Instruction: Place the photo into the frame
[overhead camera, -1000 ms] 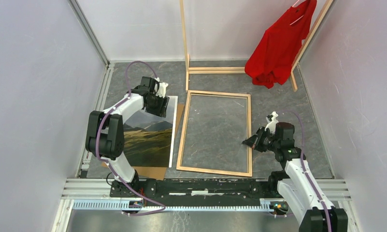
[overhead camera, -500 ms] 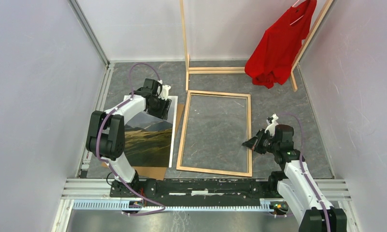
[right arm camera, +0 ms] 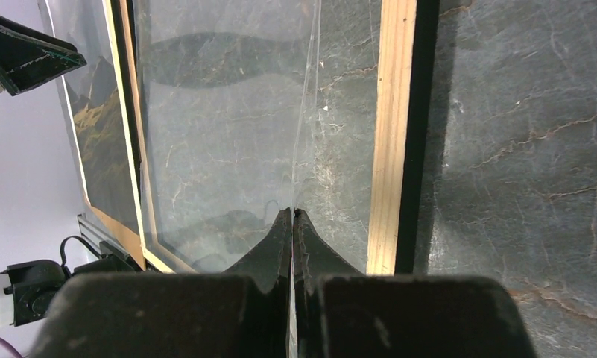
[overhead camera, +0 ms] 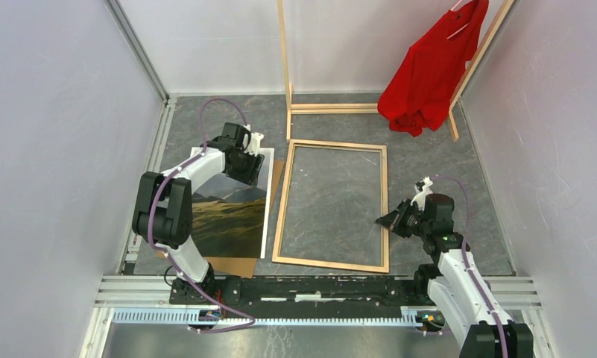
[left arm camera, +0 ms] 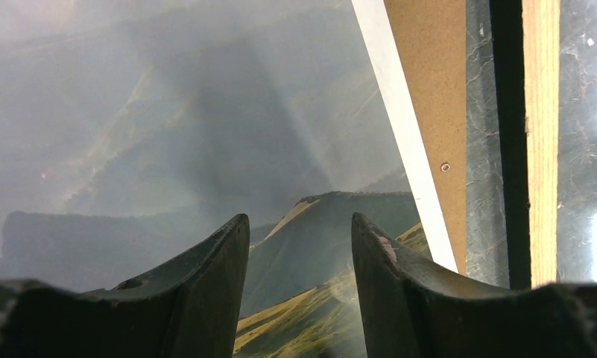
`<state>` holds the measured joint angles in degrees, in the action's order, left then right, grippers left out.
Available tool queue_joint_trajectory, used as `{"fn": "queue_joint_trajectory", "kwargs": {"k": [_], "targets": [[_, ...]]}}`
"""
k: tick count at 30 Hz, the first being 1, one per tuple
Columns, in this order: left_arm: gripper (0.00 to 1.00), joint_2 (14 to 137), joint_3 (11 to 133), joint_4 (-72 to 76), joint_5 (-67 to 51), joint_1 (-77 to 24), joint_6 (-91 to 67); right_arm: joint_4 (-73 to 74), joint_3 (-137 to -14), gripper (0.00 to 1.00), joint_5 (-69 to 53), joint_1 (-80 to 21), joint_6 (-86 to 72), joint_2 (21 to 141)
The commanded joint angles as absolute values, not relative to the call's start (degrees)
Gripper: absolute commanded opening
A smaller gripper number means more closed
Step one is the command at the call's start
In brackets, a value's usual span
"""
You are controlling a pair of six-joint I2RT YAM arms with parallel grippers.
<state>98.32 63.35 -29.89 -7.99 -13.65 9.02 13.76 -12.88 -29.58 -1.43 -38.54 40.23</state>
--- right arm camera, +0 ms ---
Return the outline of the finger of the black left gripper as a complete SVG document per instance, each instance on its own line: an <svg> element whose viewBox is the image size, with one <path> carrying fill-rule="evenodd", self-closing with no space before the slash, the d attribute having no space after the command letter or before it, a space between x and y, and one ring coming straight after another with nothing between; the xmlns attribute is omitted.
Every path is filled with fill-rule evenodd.
<svg viewBox="0 0 597 358"><path fill-rule="evenodd" d="M85 65L71 43L0 16L0 93L19 95Z"/></svg>

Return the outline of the clear acrylic sheet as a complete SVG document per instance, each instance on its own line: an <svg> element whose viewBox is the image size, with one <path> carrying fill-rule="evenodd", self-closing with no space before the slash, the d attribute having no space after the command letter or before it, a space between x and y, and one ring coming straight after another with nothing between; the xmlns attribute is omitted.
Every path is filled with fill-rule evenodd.
<svg viewBox="0 0 597 358"><path fill-rule="evenodd" d="M289 233L318 77L319 1L135 1L146 246L177 273L239 272L263 292L273 355L294 357Z"/></svg>

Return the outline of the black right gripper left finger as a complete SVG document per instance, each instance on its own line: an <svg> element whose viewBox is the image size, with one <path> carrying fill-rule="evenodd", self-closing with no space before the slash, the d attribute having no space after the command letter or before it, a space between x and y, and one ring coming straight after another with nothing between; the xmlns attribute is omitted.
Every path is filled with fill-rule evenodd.
<svg viewBox="0 0 597 358"><path fill-rule="evenodd" d="M102 272L54 296L33 357L286 357L290 209L217 274Z"/></svg>

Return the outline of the wooden picture frame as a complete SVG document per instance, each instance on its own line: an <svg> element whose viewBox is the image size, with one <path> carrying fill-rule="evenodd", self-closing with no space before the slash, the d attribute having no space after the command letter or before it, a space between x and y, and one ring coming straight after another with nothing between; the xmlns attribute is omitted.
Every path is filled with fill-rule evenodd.
<svg viewBox="0 0 597 358"><path fill-rule="evenodd" d="M136 127L145 259L145 151L132 5L111 1L124 85ZM319 1L313 108L300 129L293 210L359 271L392 274L404 178L414 28L421 1Z"/></svg>

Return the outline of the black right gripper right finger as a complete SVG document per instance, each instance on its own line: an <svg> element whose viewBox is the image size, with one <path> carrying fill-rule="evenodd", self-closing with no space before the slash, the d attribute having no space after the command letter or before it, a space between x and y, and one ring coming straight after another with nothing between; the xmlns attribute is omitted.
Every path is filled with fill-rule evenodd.
<svg viewBox="0 0 597 358"><path fill-rule="evenodd" d="M479 276L362 274L294 212L300 357L535 357L508 291Z"/></svg>

